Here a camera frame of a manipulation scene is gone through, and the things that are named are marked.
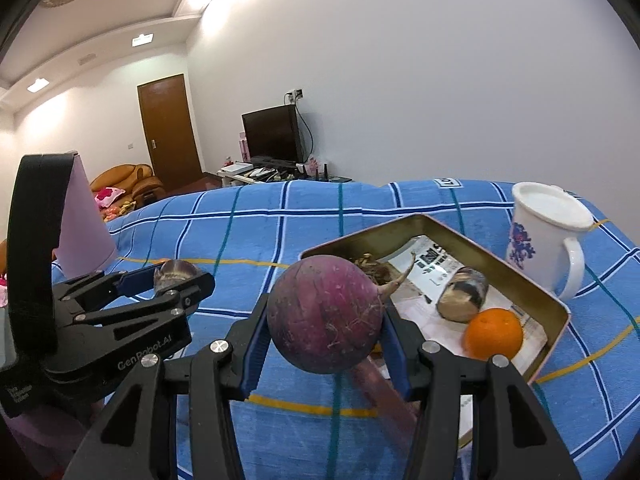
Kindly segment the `printed paper in tin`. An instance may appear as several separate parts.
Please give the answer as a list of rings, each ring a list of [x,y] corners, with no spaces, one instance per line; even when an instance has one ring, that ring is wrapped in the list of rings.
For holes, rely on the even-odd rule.
[[[542,325],[489,284],[485,274],[466,266],[424,235],[410,238],[383,257],[382,263],[397,278],[411,259],[416,260],[413,268],[393,293],[392,301],[399,315],[416,323],[424,338],[466,356],[463,334],[469,322],[491,308],[507,310],[518,318],[523,330],[523,343],[512,363],[520,373],[533,364],[548,342]]]

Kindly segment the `orange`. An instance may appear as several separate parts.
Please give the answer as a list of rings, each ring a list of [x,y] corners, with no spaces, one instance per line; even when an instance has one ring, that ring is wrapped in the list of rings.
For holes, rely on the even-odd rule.
[[[487,361],[496,354],[509,360],[522,348],[524,332],[518,317],[511,311],[491,308],[480,311],[463,334],[463,349],[472,359]]]

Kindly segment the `white floral mug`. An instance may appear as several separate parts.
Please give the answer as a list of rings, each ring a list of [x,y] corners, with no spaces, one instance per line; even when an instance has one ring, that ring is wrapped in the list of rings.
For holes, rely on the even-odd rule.
[[[556,185],[518,182],[512,196],[506,262],[559,300],[574,298],[586,270],[580,238],[593,225],[591,212]]]

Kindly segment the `dark round chestnut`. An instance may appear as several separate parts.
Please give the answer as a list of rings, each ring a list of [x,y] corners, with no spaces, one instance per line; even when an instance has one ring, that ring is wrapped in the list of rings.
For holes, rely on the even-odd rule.
[[[200,270],[193,263],[171,259],[160,263],[154,270],[153,290],[159,295],[164,290],[174,289],[179,284],[194,278]]]

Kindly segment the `brown wooden door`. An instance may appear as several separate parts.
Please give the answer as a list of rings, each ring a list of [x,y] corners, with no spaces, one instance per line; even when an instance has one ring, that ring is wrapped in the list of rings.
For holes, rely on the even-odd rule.
[[[183,74],[140,84],[138,101],[155,174],[168,192],[200,180],[198,157]]]

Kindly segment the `orange leather sofa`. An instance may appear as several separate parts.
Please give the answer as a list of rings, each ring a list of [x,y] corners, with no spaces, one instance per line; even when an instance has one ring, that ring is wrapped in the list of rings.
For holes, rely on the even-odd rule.
[[[97,176],[90,188],[101,210],[124,203],[142,207],[166,196],[162,181],[147,164],[114,166]]]

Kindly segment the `white tv stand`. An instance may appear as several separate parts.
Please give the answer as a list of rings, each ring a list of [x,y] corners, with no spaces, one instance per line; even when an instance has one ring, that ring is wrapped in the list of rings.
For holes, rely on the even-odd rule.
[[[291,182],[309,180],[330,183],[352,182],[352,178],[330,174],[327,164],[319,164],[314,158],[308,164],[284,162],[270,158],[257,162],[232,162],[216,172],[222,186],[250,185],[256,183]]]

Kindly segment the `blue plaid tablecloth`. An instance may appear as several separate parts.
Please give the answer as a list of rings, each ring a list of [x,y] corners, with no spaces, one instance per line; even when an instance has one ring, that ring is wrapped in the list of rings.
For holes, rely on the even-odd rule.
[[[117,270],[188,259],[216,288],[191,316],[193,350],[245,318],[300,254],[406,214],[429,214],[496,255],[506,251],[506,182],[435,179],[255,184],[193,193],[117,218]],[[639,248],[602,212],[582,238],[587,270],[572,318],[534,390],[582,478],[639,474]],[[257,391],[231,408],[250,479],[398,479],[406,456],[348,378],[311,375],[277,351]]]

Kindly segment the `black television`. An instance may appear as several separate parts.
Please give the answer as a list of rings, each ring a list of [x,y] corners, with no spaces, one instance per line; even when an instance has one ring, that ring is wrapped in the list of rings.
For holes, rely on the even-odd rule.
[[[255,110],[242,115],[250,158],[269,157],[303,162],[302,137],[292,104]]]

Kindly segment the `pink metal tin box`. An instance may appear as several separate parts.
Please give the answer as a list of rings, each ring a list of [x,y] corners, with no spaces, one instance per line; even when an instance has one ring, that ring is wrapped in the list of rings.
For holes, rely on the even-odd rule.
[[[462,268],[484,275],[488,283],[483,310],[500,308],[520,320],[524,339],[513,364],[531,384],[555,350],[570,320],[570,310],[518,269],[427,214],[409,214],[304,250],[300,256],[334,255],[356,260],[369,254],[394,278],[416,264],[390,300],[402,318],[457,356],[465,356],[466,325],[443,318],[440,297]]]

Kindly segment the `purple round radish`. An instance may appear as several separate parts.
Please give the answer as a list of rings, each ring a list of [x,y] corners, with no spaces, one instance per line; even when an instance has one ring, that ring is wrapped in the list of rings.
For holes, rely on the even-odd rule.
[[[362,362],[382,330],[385,301],[408,278],[378,285],[344,258],[315,255],[287,268],[272,286],[266,315],[271,339],[288,362],[312,374],[336,374]]]

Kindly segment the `dark brown water chestnut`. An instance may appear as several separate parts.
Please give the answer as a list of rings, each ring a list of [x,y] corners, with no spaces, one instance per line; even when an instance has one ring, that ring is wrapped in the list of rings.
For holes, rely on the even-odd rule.
[[[394,278],[390,266],[385,262],[378,261],[368,252],[355,259],[354,263],[374,284],[384,285]]]

